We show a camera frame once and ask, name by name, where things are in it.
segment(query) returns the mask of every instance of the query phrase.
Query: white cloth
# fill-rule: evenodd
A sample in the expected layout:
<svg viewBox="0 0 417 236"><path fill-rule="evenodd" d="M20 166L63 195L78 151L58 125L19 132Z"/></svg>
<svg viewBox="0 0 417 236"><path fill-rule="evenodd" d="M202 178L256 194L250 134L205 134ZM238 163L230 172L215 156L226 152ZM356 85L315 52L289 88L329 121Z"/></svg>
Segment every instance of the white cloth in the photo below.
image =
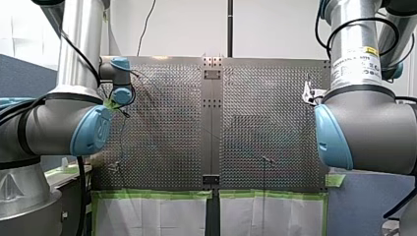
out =
<svg viewBox="0 0 417 236"><path fill-rule="evenodd" d="M269 197L221 199L221 236L322 236L324 203Z"/></svg>
<svg viewBox="0 0 417 236"><path fill-rule="evenodd" d="M206 199L100 199L95 236L204 236Z"/></svg>

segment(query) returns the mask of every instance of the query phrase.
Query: blue joint cap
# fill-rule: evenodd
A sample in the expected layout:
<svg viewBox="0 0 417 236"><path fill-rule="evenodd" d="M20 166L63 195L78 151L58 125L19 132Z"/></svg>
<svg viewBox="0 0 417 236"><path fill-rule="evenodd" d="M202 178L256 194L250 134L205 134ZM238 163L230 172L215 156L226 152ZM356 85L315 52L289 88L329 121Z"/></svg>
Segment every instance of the blue joint cap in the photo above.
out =
<svg viewBox="0 0 417 236"><path fill-rule="evenodd" d="M398 79L402 76L402 72L404 71L404 64L401 62L395 69L395 72L392 75L393 79Z"/></svg>
<svg viewBox="0 0 417 236"><path fill-rule="evenodd" d="M0 109L6 108L10 105L27 101L27 100L33 100L33 98L30 97L0 97Z"/></svg>
<svg viewBox="0 0 417 236"><path fill-rule="evenodd" d="M331 167L353 169L349 145L337 120L326 105L315 108L316 138L322 163Z"/></svg>
<svg viewBox="0 0 417 236"><path fill-rule="evenodd" d="M112 99L120 105L126 105L132 100L132 92L127 88L117 88L113 91Z"/></svg>
<svg viewBox="0 0 417 236"><path fill-rule="evenodd" d="M122 71L131 71L130 62L126 57L114 57L111 59L110 64Z"/></svg>
<svg viewBox="0 0 417 236"><path fill-rule="evenodd" d="M71 155L89 155L99 152L110 134L109 110L98 105L89 110L80 121L70 143Z"/></svg>

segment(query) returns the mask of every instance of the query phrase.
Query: perforated metal panel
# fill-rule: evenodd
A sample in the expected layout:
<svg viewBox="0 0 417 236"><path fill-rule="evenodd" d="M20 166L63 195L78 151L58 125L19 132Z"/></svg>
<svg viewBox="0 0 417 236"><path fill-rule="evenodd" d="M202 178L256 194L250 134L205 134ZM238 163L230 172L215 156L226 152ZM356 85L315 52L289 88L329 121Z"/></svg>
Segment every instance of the perforated metal panel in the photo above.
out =
<svg viewBox="0 0 417 236"><path fill-rule="evenodd" d="M114 114L93 161L95 189L200 190L203 174L219 174L221 189L325 187L314 109L301 94L307 74L328 88L328 62L217 58L210 81L203 58L129 59L138 96L122 133Z"/></svg>
<svg viewBox="0 0 417 236"><path fill-rule="evenodd" d="M328 88L328 63L225 59L220 188L318 192L314 109L302 102L307 74Z"/></svg>
<svg viewBox="0 0 417 236"><path fill-rule="evenodd" d="M114 114L110 139L94 161L100 167L93 186L200 190L201 59L129 59L140 73L132 76L137 98L124 129L124 116Z"/></svg>

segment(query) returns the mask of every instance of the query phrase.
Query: robotic arm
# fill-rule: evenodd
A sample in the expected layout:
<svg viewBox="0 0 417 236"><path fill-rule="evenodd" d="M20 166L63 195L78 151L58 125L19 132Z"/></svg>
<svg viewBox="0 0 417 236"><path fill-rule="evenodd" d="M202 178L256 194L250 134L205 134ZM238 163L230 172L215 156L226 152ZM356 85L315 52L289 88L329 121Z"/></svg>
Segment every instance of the robotic arm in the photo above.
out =
<svg viewBox="0 0 417 236"><path fill-rule="evenodd" d="M375 18L382 7L387 20ZM397 104L395 94L382 87L383 80L402 72L401 56L417 25L417 1L325 0L319 14L332 30L331 87L315 108L322 162L417 176L417 105ZM385 23L379 40L376 21ZM414 198L401 217L401 236L416 235L416 214Z"/></svg>
<svg viewBox="0 0 417 236"><path fill-rule="evenodd" d="M62 9L65 4L57 86L38 99L11 99L18 102L0 107L2 235L60 235L60 193L50 192L40 156L89 155L104 147L111 115L97 94L101 80L113 84L110 98L119 106L134 99L129 61L99 57L102 16L109 0L34 2L44 11L46 6Z"/></svg>

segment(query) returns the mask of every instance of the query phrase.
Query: metal bracket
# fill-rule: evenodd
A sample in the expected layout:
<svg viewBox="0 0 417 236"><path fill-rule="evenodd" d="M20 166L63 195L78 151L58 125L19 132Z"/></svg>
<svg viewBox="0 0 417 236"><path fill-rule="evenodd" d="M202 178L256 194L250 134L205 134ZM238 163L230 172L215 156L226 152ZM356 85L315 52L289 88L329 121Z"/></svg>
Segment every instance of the metal bracket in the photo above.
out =
<svg viewBox="0 0 417 236"><path fill-rule="evenodd" d="M219 185L220 176L219 175L203 175L203 184L204 185Z"/></svg>
<svg viewBox="0 0 417 236"><path fill-rule="evenodd" d="M204 57L202 70L203 188L219 186L219 150L223 100L223 58Z"/></svg>
<svg viewBox="0 0 417 236"><path fill-rule="evenodd" d="M220 70L205 70L205 80L220 80Z"/></svg>
<svg viewBox="0 0 417 236"><path fill-rule="evenodd" d="M307 81L304 84L304 92L302 95L303 101L309 105L320 105L319 99L323 99L326 94L324 89L315 89L312 88L312 80L310 75L307 75Z"/></svg>

